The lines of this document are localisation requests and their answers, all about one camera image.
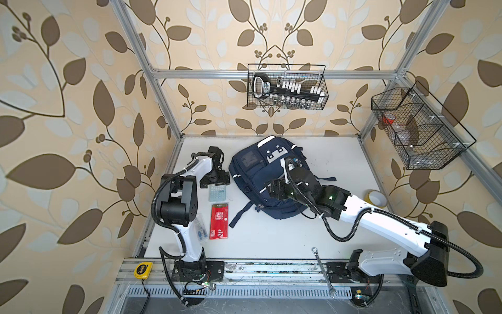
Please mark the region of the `navy blue backpack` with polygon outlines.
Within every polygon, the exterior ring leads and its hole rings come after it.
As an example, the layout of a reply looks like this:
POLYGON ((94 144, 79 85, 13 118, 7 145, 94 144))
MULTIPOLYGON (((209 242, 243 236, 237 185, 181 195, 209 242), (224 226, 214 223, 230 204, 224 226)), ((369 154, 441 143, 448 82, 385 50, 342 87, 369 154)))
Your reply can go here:
POLYGON ((286 157, 297 158, 303 167, 310 170, 303 148, 283 137, 266 137, 234 155, 229 171, 249 202, 236 214, 229 227, 234 228, 251 208, 276 220, 295 217, 307 209, 307 206, 294 200, 277 200, 269 195, 269 183, 284 175, 281 160, 286 157))

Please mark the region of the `red packaged item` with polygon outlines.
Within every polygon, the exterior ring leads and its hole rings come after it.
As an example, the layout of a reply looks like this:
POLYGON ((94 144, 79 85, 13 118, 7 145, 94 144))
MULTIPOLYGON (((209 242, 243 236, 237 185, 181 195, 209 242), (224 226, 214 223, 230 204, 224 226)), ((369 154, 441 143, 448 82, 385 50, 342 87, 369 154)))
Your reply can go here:
POLYGON ((228 204, 213 204, 210 216, 209 239, 226 239, 228 237, 228 204))

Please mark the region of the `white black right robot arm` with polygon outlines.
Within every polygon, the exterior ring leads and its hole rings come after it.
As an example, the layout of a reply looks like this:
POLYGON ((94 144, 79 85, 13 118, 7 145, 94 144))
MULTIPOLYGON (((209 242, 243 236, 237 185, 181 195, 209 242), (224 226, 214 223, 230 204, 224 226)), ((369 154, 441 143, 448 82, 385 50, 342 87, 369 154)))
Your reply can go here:
POLYGON ((281 160, 284 176, 268 188, 271 197, 290 199, 305 205, 323 222, 337 242, 354 238, 359 228, 369 230, 396 245, 387 251, 355 250, 348 267, 368 277, 384 274, 414 276, 436 287, 447 286, 448 278, 476 279, 484 268, 471 253, 449 241, 447 227, 413 222, 353 195, 334 185, 321 185, 297 158, 281 160))

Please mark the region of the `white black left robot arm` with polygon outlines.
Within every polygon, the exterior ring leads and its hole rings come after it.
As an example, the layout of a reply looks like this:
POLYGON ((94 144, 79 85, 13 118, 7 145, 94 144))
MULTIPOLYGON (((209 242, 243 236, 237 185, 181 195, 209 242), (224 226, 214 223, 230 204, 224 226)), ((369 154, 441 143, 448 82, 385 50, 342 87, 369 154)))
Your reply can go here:
POLYGON ((162 176, 150 212, 156 225, 177 237, 180 254, 170 255, 160 247, 161 258, 175 261, 174 270, 181 281, 202 281, 210 278, 210 269, 201 243, 207 234, 196 221, 197 189, 229 185, 230 173, 222 169, 224 153, 219 147, 210 146, 207 152, 193 153, 191 158, 181 171, 162 176))

